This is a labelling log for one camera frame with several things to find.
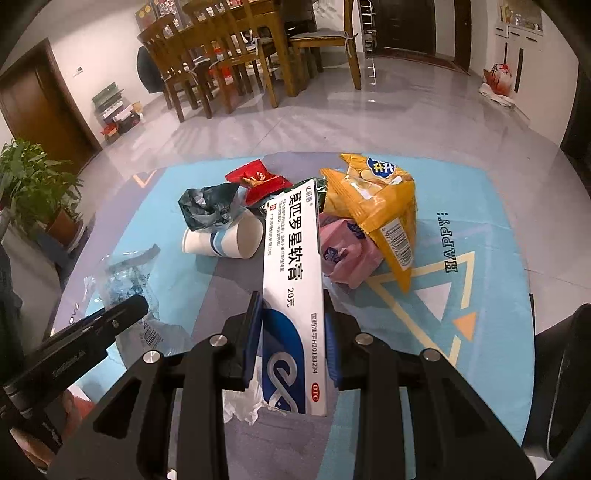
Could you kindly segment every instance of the white paper cup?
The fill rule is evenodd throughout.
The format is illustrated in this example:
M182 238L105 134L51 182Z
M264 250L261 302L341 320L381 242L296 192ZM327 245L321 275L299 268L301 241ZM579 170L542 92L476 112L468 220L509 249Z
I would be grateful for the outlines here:
M181 248L186 254L208 257L250 258L261 244L263 226L250 210L245 210L227 230L192 232L187 228Z

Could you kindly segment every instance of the red bag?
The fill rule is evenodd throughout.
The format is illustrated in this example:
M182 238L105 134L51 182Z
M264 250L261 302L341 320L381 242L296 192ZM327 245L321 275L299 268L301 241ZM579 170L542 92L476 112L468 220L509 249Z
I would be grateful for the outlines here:
M262 164L261 159L251 161L226 175L226 180L239 183L248 189L244 204L247 207L262 200L277 190L286 189L293 184L280 175L273 175Z

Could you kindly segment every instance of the metal screw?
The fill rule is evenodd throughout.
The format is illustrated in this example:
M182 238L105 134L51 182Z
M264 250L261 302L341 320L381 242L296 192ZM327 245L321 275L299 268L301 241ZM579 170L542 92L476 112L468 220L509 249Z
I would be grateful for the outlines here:
M441 354L437 350L430 348L423 352L423 357L429 362L437 362L441 359Z
M227 342L228 339L223 335L214 335L209 339L209 344L211 346L224 346Z
M355 342L360 345L371 345L374 342L374 337L368 333L360 333L355 337Z
M144 362L147 364L154 364L160 360L160 357L160 352L157 352L156 350L150 350L149 352L144 353Z

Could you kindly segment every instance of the doormat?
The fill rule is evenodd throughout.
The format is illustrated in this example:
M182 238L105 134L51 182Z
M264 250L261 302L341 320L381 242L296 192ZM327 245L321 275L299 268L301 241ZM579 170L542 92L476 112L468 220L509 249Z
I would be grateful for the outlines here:
M400 48L385 48L380 50L379 53L376 53L375 56L417 61L419 63L427 63L436 67L453 70L454 72L465 73L460 67L450 60L440 59L439 57L434 57L432 55L427 55L426 53L420 53L417 51L402 50Z

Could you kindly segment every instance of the blue logo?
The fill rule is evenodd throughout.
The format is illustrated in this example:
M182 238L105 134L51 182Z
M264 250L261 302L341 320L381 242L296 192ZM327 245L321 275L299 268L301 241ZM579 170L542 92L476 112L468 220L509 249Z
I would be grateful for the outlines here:
M359 240L363 240L365 238L365 233L363 232L363 230L361 230L361 227L356 223L347 222L347 227L355 234L355 236Z
M322 257L329 262L332 263L339 263L342 259L344 259L347 256L347 253L343 253L343 255L339 256L339 251L336 248L332 248L332 247L328 247L326 249L326 251L324 252L324 255L322 255Z
M376 177L387 179L394 173L396 165L387 161L374 160L368 157L368 167L371 169Z
M306 413L304 347L291 320L273 309L263 310L262 394L280 410Z

